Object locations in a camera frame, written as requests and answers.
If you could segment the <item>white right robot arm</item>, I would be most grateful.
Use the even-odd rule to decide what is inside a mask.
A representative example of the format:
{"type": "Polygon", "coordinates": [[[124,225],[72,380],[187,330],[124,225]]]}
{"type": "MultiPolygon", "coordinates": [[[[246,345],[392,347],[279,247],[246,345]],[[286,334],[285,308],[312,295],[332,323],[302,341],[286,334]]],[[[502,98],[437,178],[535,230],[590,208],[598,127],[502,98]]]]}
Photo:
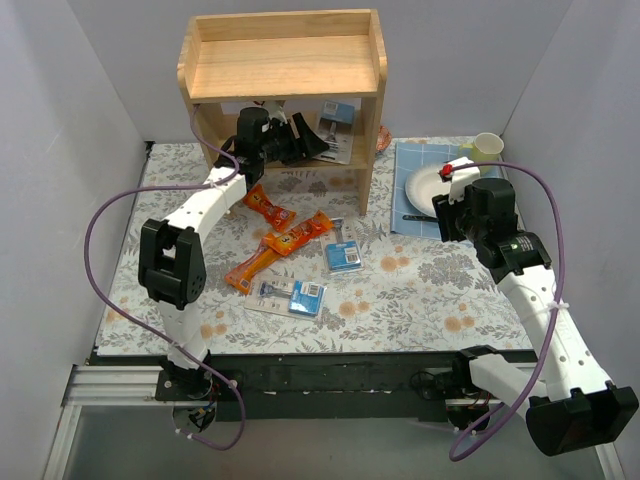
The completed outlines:
{"type": "Polygon", "coordinates": [[[509,300],[538,362],[527,375],[488,346],[462,350],[452,373],[464,397],[485,390],[521,416],[536,447],[555,456],[615,441],[639,408],[631,387],[618,387],[590,353],[540,238],[518,226],[515,190],[481,178],[456,200],[433,199],[441,237],[470,241],[498,290],[509,300]]]}

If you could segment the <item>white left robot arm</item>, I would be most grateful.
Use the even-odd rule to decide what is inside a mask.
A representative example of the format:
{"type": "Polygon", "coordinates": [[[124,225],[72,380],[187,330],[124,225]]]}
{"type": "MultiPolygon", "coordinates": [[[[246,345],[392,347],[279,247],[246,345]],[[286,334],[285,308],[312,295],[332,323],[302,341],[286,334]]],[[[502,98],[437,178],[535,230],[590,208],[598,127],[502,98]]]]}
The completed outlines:
{"type": "Polygon", "coordinates": [[[235,134],[217,148],[218,157],[198,191],[164,219],[143,224],[138,281],[157,303],[172,339],[162,369],[188,398],[203,399],[213,389],[213,377],[202,365],[209,349],[195,305],[207,280],[206,238],[237,202],[264,217],[273,234],[262,241],[257,259],[232,276],[245,289],[259,269],[329,230],[332,222],[324,213],[297,222],[295,212],[273,204],[259,183],[267,164],[290,167],[328,148],[302,114],[286,116],[276,102],[246,107],[235,134]]]}

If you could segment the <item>blue razor blister pack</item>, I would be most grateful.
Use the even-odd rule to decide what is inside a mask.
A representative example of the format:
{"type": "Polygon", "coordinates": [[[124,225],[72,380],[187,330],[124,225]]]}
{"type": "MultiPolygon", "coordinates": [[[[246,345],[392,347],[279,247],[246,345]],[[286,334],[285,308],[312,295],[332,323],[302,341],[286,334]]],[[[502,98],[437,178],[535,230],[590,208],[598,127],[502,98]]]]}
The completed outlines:
{"type": "Polygon", "coordinates": [[[245,307],[263,313],[315,319],[322,313],[325,285],[279,276],[256,278],[245,307]]]}
{"type": "Polygon", "coordinates": [[[354,223],[344,217],[331,219],[333,227],[320,236],[329,274],[357,272],[364,268],[354,223]]]}
{"type": "Polygon", "coordinates": [[[317,116],[316,135],[328,149],[315,156],[315,159],[340,165],[351,163],[356,108],[347,103],[326,100],[317,116]]]}

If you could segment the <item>wooden two-tier shelf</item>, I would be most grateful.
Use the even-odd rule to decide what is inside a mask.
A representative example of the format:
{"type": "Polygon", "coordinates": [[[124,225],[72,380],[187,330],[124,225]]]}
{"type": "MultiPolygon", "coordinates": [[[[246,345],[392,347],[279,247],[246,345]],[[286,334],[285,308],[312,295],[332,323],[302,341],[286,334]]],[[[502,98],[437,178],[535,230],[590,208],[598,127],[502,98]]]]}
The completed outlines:
{"type": "Polygon", "coordinates": [[[348,169],[367,211],[388,62],[374,9],[194,16],[177,64],[179,89],[194,115],[206,162],[235,132],[232,102],[358,99],[348,169]]]}

